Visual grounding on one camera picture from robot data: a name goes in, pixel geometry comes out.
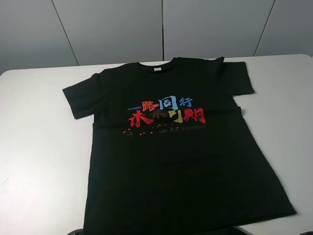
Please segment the black robot base front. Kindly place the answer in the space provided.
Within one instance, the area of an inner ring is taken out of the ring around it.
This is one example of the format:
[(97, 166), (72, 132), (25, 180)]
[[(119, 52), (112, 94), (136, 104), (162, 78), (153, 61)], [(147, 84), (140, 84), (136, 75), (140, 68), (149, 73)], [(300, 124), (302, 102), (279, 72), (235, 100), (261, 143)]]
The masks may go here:
[[(85, 233), (83, 229), (77, 229), (68, 233), (68, 235), (84, 235), (84, 234)], [(197, 235), (247, 235), (247, 233), (238, 228), (226, 228), (209, 232), (197, 233)]]

